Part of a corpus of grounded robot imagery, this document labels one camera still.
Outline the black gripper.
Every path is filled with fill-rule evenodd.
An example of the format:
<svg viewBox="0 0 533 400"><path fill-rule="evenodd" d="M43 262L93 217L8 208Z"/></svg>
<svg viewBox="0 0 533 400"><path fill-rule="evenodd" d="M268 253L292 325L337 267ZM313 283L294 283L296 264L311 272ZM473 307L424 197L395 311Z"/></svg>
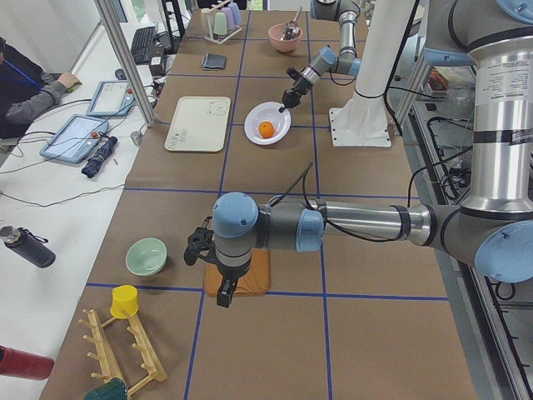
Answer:
<svg viewBox="0 0 533 400"><path fill-rule="evenodd" d="M249 249L236 256L223 253L216 245L214 231L208 228L211 219L211 216L206 217L202 225L187 238L184 262L187 266L193 266L200 258L217 267L222 275L222 282L217 290L217 306L229 308L237 289L238 279L249 270L252 250Z"/></svg>
<svg viewBox="0 0 533 400"><path fill-rule="evenodd" d="M288 68L286 73L294 80L294 84L292 88L284 91L281 100L283 107L278 109L279 113L298 106L301 98L308 94L316 83L316 71L313 68L304 68L301 72Z"/></svg>

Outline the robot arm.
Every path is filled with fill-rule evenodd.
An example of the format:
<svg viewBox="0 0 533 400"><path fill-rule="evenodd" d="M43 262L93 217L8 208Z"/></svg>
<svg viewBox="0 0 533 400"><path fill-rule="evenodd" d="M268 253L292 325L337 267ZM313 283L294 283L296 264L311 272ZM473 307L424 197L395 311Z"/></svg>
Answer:
<svg viewBox="0 0 533 400"><path fill-rule="evenodd" d="M355 77L359 73L361 60L356 54L356 22L361 15L360 1L311 1L311 17L338 23L340 33L339 52L323 47L301 71L289 67L286 73L294 80L281 100L279 113L295 108L301 98L308 94L324 73L336 73Z"/></svg>
<svg viewBox="0 0 533 400"><path fill-rule="evenodd" d="M215 203L188 238L187 264L204 260L228 307L256 248L316 251L328 228L375 243L408 240L439 249L504 283L532 276L532 4L433 1L428 50L476 65L471 190L458 206L370 206L276 197L259 205L241 192Z"/></svg>

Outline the person's hand on mouse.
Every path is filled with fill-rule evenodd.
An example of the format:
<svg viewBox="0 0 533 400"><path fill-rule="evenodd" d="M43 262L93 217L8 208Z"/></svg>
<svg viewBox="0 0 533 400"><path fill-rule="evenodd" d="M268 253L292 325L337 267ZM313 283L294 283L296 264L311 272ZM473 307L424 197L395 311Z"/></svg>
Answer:
<svg viewBox="0 0 533 400"><path fill-rule="evenodd" d="M68 93L82 84L79 78L71 72L62 73L57 80L66 88Z"/></svg>

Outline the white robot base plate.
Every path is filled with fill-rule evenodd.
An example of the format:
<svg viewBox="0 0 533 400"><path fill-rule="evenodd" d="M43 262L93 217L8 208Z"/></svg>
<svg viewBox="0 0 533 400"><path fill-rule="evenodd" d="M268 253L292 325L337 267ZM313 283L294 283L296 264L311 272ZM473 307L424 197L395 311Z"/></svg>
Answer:
<svg viewBox="0 0 533 400"><path fill-rule="evenodd" d="M378 108L343 108L329 110L331 140L334 147L380 147L391 146L387 130L386 112Z"/></svg>

